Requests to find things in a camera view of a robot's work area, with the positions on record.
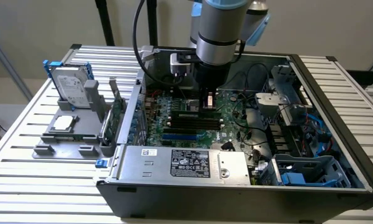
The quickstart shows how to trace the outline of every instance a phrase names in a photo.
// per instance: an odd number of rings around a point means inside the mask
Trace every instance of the metal workbench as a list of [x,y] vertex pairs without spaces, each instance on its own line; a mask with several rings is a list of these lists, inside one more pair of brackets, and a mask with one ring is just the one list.
[[[373,162],[373,101],[337,62],[325,57],[301,56],[320,87]],[[69,50],[62,62],[93,67],[100,94],[113,101],[108,84],[117,77],[121,96],[130,96],[138,64],[130,48],[82,46]],[[190,223],[190,221],[121,220],[112,214],[92,181],[106,171],[94,161],[36,160],[33,146],[40,141],[58,109],[57,91],[46,80],[8,133],[0,141],[0,222],[5,223]],[[373,224],[373,209],[342,213],[326,224]]]

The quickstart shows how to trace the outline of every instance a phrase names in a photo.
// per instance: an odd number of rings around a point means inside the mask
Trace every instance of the capacitor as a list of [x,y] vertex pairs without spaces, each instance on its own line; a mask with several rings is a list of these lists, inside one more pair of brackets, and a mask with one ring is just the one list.
[[241,141],[241,132],[240,131],[236,133],[236,140]]
[[229,97],[230,102],[236,102],[237,101],[237,95],[232,94]]

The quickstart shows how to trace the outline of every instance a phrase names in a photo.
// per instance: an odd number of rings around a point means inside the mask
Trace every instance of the blue latch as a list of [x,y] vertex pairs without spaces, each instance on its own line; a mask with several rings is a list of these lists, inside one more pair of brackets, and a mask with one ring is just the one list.
[[62,65],[64,65],[62,62],[50,62],[50,63],[49,63],[49,66],[53,66],[53,67],[60,67],[60,66],[62,66]]
[[306,187],[333,187],[337,180],[329,180],[325,183],[305,183],[301,173],[285,173],[281,175],[281,181],[289,186],[306,186]]
[[285,185],[305,186],[305,180],[301,173],[285,173],[281,175],[281,181]]
[[97,162],[94,162],[94,167],[96,168],[108,168],[108,161],[106,160],[97,160]]

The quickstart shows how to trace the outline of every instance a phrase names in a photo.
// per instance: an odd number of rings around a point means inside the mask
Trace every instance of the white wall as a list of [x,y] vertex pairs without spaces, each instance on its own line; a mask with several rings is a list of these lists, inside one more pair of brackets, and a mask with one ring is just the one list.
[[[130,46],[137,0],[108,0],[118,46]],[[248,50],[336,56],[348,69],[373,62],[373,0],[268,0],[272,19],[258,46]],[[158,44],[186,46],[186,0],[158,0]],[[149,43],[146,7],[138,45]],[[72,43],[104,45],[93,0],[0,0],[0,45],[25,78],[45,78],[44,59],[60,60]]]

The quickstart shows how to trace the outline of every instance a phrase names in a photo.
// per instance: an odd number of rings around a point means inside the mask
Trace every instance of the power supply label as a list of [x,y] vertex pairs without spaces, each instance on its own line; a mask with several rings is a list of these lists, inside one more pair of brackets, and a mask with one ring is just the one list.
[[170,164],[172,176],[210,178],[208,151],[172,150]]

